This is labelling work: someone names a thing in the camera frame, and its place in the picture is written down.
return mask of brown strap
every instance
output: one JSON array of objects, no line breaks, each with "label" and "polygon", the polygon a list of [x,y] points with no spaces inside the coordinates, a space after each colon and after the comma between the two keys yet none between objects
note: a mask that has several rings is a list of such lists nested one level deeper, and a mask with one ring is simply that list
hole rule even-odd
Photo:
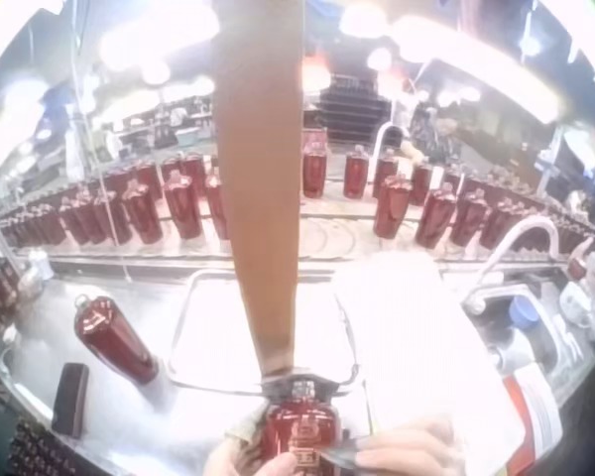
[{"label": "brown strap", "polygon": [[270,375],[293,366],[303,2],[217,0],[214,7],[227,227],[258,361]]}]

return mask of sink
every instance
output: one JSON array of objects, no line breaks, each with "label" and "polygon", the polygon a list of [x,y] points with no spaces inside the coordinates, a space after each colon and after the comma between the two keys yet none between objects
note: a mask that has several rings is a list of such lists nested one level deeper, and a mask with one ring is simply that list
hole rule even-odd
[{"label": "sink", "polygon": [[[528,299],[539,315],[539,322],[527,330],[517,329],[509,317],[509,306],[516,296]],[[552,316],[529,286],[482,288],[471,294],[463,308],[503,375],[511,374],[533,361],[540,365],[545,375],[556,372],[565,344],[558,335]]]}]

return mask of bottle label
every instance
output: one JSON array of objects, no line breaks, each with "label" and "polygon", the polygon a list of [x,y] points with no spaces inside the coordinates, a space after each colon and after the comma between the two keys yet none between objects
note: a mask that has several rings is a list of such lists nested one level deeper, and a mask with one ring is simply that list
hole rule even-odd
[{"label": "bottle label", "polygon": [[319,468],[319,453],[315,448],[320,444],[317,421],[310,416],[302,416],[291,428],[289,451],[296,456],[297,467],[301,470]]}]

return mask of hand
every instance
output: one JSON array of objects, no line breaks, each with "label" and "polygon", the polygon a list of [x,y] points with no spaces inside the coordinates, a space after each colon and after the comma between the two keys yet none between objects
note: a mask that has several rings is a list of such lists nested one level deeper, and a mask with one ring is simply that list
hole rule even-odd
[{"label": "hand", "polygon": [[276,456],[265,465],[260,460],[260,445],[243,446],[244,441],[227,437],[209,455],[203,476],[291,476],[298,461],[291,453]]},{"label": "hand", "polygon": [[374,473],[408,476],[458,476],[464,459],[454,449],[454,433],[446,419],[427,419],[373,434],[358,441],[358,466]]}]

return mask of worker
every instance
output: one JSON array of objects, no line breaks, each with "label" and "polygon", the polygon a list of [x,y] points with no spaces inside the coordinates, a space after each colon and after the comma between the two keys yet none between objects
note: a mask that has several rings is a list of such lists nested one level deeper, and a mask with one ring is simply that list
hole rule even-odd
[{"label": "worker", "polygon": [[[355,464],[367,473],[407,476],[464,474],[464,459],[454,447],[451,424],[431,418],[375,433],[356,441]],[[258,445],[230,436],[209,455],[203,476],[291,476],[298,461],[283,453],[261,466]]]},{"label": "worker", "polygon": [[402,141],[404,157],[414,165],[418,165],[421,157],[439,166],[458,161],[460,144],[453,136],[459,117],[460,107],[456,103],[438,109],[421,103],[413,115],[410,136]]}]

